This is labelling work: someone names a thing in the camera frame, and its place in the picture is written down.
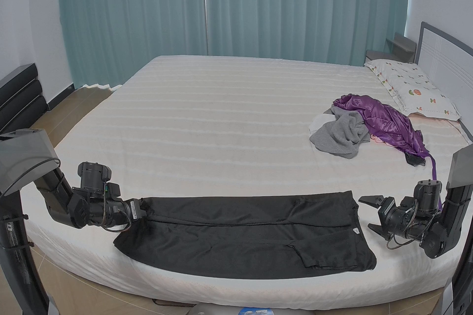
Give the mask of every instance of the black baseboard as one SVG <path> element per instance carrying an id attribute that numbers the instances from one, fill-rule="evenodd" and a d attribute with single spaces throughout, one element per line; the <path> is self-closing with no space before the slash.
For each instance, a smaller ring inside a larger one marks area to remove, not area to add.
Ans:
<path id="1" fill-rule="evenodd" d="M 48 110 L 53 110 L 57 104 L 59 104 L 62 100 L 64 100 L 69 94 L 74 92 L 74 84 L 71 84 L 66 89 L 64 89 L 60 94 L 54 97 L 51 101 L 48 102 Z"/>

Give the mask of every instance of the purple satin garment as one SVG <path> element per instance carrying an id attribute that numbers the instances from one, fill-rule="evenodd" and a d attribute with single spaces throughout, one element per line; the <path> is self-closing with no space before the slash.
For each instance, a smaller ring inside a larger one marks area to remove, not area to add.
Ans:
<path id="1" fill-rule="evenodd" d="M 336 99 L 334 105 L 341 109 L 358 111 L 371 135 L 377 136 L 399 151 L 422 158 L 429 156 L 432 160 L 432 179 L 437 180 L 435 160 L 425 148 L 422 132 L 414 130 L 411 120 L 404 114 L 368 95 L 347 94 Z"/>

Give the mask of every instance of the pillow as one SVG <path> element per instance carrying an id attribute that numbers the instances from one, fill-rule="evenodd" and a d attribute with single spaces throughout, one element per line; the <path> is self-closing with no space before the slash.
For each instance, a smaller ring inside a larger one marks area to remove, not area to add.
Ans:
<path id="1" fill-rule="evenodd" d="M 455 105 L 430 82 L 417 64 L 376 59 L 365 66 L 374 72 L 406 116 L 418 113 L 451 121 L 460 118 Z"/>

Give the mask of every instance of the fitted sheet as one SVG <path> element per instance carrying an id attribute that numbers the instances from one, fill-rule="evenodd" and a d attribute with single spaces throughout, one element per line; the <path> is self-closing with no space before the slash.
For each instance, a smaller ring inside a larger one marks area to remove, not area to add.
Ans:
<path id="1" fill-rule="evenodd" d="M 412 167 L 382 143 L 362 144 L 353 159 L 312 147 L 308 126 L 343 94 L 368 94 L 393 107 L 366 67 L 281 59 L 164 56 L 153 59 L 86 115 L 56 147 L 72 186 L 77 165 L 112 169 L 121 196 L 253 196 L 343 192 L 392 195 L 399 204 L 431 163 Z M 458 124 L 411 115 L 446 183 L 452 154 L 467 141 Z M 116 234 L 54 222 L 33 184 L 21 192 L 27 231 L 59 266 L 109 287 L 150 298 L 221 305 L 329 309 L 367 306 L 445 285 L 466 240 L 437 259 L 418 243 L 391 251 L 368 229 L 376 209 L 358 215 L 375 253 L 372 271 L 288 280 L 232 280 L 160 270 L 129 259 Z M 473 208 L 464 219 L 469 225 Z"/>

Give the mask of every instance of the gray knit garment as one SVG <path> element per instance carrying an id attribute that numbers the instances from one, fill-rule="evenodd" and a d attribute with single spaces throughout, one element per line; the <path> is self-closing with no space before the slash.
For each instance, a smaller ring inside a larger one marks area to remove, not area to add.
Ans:
<path id="1" fill-rule="evenodd" d="M 320 151 L 353 158 L 359 144 L 370 141 L 363 117 L 356 110 L 344 110 L 334 105 L 326 113 L 333 113 L 336 120 L 323 124 L 310 136 L 310 141 Z"/>

